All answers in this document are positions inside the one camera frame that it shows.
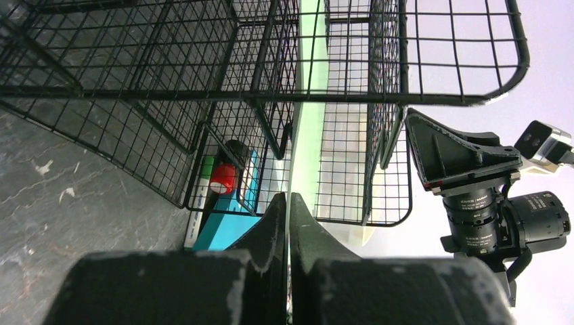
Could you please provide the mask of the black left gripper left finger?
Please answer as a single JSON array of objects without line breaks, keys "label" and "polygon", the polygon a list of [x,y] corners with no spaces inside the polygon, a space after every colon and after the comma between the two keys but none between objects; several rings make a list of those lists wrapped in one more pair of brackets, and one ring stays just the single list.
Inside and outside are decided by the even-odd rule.
[{"label": "black left gripper left finger", "polygon": [[223,251],[89,253],[45,324],[285,324],[286,196]]}]

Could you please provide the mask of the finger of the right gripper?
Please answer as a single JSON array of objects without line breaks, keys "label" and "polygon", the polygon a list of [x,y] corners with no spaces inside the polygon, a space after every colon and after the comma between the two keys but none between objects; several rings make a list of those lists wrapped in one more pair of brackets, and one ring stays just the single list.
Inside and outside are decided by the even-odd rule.
[{"label": "finger of the right gripper", "polygon": [[425,189],[503,183],[523,165],[520,152],[501,145],[493,132],[458,131],[413,108],[407,110],[405,127]]}]

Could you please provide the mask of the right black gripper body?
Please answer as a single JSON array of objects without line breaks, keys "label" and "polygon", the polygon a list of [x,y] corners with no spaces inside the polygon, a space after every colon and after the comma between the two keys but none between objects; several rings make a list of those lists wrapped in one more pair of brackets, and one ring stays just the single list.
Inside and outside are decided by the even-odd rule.
[{"label": "right black gripper body", "polygon": [[475,257],[495,274],[511,306],[516,305],[516,279],[537,253],[565,246],[571,220],[552,192],[509,197],[518,173],[476,177],[430,177],[430,190],[442,197],[450,235],[443,249],[456,257]]}]

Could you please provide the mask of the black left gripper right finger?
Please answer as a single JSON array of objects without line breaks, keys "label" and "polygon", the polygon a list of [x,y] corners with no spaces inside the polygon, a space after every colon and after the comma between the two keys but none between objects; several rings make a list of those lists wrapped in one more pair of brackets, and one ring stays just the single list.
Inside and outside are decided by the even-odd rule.
[{"label": "black left gripper right finger", "polygon": [[506,295],[475,258],[362,258],[289,195],[295,324],[514,324]]}]

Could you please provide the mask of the light green clipboard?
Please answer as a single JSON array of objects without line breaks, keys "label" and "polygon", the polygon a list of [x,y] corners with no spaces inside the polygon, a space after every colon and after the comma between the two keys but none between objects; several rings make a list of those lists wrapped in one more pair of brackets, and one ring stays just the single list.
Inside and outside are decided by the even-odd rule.
[{"label": "light green clipboard", "polygon": [[[325,2],[300,1],[299,13],[296,86],[303,95],[324,95],[329,73]],[[325,102],[295,103],[288,191],[300,194],[310,212],[319,189],[325,110]]]}]

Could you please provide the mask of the black wire mesh organizer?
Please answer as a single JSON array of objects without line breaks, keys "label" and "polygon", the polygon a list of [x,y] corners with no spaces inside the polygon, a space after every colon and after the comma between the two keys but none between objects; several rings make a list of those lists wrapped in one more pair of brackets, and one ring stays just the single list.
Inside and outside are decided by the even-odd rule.
[{"label": "black wire mesh organizer", "polygon": [[[2,1],[1,107],[190,210],[204,157],[241,141],[259,156],[262,213],[296,101],[329,100],[296,86],[299,2]],[[364,99],[402,108],[409,166],[407,107],[486,104],[530,65],[516,1],[324,2],[326,37],[335,22],[399,23],[401,90]]]}]

